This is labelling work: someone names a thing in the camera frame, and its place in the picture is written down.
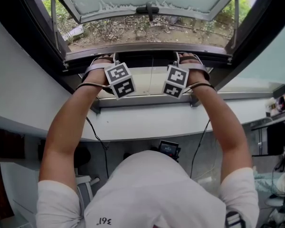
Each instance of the wall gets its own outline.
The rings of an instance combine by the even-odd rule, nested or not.
[[[0,24],[0,128],[45,136],[69,96]],[[264,99],[228,102],[241,123],[265,117],[264,103]],[[90,111],[88,117],[107,141],[199,133],[208,120],[202,106],[189,104],[105,109],[97,116]],[[82,137],[95,140],[87,123]]]

